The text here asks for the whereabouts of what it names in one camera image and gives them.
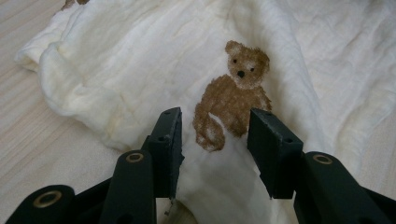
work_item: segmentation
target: black plastic part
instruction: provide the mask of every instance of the black plastic part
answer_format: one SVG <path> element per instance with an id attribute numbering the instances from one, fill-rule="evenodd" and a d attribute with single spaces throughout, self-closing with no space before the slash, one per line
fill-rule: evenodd
<path id="1" fill-rule="evenodd" d="M 156 223 L 152 161 L 145 150 L 122 154 L 99 223 Z"/>
<path id="2" fill-rule="evenodd" d="M 376 203 L 379 209 L 389 218 L 392 223 L 396 223 L 396 201 L 385 197 L 370 189 L 364 189 L 370 198 Z"/>
<path id="3" fill-rule="evenodd" d="M 72 205 L 73 223 L 98 223 L 111 178 L 76 195 Z"/>
<path id="4" fill-rule="evenodd" d="M 299 223 L 390 223 L 335 157 L 320 152 L 308 152 L 302 159 L 301 166 L 301 180 L 294 201 Z M 309 209 L 312 207 L 316 207 L 317 212 Z"/>
<path id="5" fill-rule="evenodd" d="M 68 208 L 74 196 L 73 189 L 64 185 L 39 189 L 20 204 L 7 224 L 70 223 Z"/>
<path id="6" fill-rule="evenodd" d="M 291 199 L 297 185 L 303 142 L 275 115 L 252 108 L 247 148 L 271 197 Z"/>
<path id="7" fill-rule="evenodd" d="M 181 154 L 180 107 L 163 111 L 142 149 L 149 151 L 153 160 L 154 194 L 156 198 L 175 198 Z"/>

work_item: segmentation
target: teddy bear body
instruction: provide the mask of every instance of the teddy bear body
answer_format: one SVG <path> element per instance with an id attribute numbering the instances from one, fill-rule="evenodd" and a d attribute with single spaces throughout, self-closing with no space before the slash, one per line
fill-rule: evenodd
<path id="1" fill-rule="evenodd" d="M 196 142 L 208 151 L 224 147 L 221 124 L 232 135 L 241 137 L 248 131 L 252 107 L 271 110 L 271 101 L 261 86 L 269 69 L 267 55 L 234 41 L 227 43 L 226 51 L 231 74 L 212 80 L 195 107 Z"/>

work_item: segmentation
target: wrinkled fabric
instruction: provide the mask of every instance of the wrinkled fabric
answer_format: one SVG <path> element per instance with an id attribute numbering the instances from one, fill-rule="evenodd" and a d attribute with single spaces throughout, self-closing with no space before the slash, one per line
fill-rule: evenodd
<path id="1" fill-rule="evenodd" d="M 195 143 L 194 108 L 229 74 L 229 40 L 260 48 L 273 113 L 304 151 L 335 155 L 357 174 L 373 128 L 396 104 L 395 4 L 95 0 L 57 13 L 16 61 L 37 71 L 55 112 L 117 149 L 140 148 L 160 113 L 180 106 L 177 198 L 199 223 L 294 223 L 291 202 L 269 199 L 245 135 L 225 132 L 224 149 L 211 153 Z"/>

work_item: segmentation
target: teddy bear head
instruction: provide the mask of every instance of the teddy bear head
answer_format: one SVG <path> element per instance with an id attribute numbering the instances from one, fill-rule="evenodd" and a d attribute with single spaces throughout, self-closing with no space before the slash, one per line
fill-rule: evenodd
<path id="1" fill-rule="evenodd" d="M 236 85 L 244 90 L 261 85 L 269 71 L 269 58 L 260 49 L 250 49 L 233 40 L 227 42 L 228 69 Z"/>

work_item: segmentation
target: wooden floor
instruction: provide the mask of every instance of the wooden floor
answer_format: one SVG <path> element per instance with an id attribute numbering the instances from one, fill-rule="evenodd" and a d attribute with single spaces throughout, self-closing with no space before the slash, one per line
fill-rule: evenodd
<path id="1" fill-rule="evenodd" d="M 0 0 L 0 223 L 33 191 L 51 184 L 66 184 L 82 192 L 112 175 L 120 152 L 106 148 L 88 128 L 50 110 L 37 74 L 14 63 L 14 56 L 29 39 L 46 27 L 64 5 L 61 0 Z M 370 147 L 384 136 L 394 141 L 396 113 L 375 130 Z M 396 157 L 392 149 L 368 153 L 359 182 L 396 198 L 396 165 L 382 167 L 375 156 Z M 172 208 L 158 200 L 158 223 L 195 223 L 182 204 Z"/>

